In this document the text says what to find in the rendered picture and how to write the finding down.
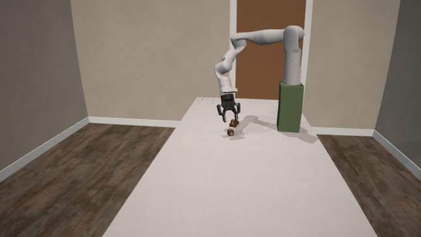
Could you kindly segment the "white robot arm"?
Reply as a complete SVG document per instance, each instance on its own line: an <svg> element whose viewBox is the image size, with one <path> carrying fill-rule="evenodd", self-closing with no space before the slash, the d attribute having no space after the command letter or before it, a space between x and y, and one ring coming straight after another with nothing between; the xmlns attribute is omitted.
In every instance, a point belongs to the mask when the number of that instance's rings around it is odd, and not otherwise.
<svg viewBox="0 0 421 237"><path fill-rule="evenodd" d="M233 34L230 40L236 50L227 51L223 56L222 61L214 67L214 72L220 85L220 96L238 92L237 88L232 89L231 79L228 76L224 76L224 73L227 73L232 69L233 61L246 47L245 40L249 40L257 45L283 42L285 51L283 83L286 85L300 85L302 69L300 67L301 50L298 46L298 42L303 38L303 28L294 25L288 26L285 29L266 29Z"/></svg>

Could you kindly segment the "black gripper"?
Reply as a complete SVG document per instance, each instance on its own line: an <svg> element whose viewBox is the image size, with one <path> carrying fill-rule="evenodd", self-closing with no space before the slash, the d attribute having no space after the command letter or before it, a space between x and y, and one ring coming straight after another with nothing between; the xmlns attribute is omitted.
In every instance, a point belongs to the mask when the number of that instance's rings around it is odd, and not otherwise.
<svg viewBox="0 0 421 237"><path fill-rule="evenodd" d="M240 113L240 103L235 103L233 94L224 94L221 95L222 103L217 105L218 114L223 117L223 121L226 122L225 112L232 110L235 114L235 121L238 120L238 113ZM235 109L237 106L237 111ZM221 112L221 106L223 107L223 113Z"/></svg>

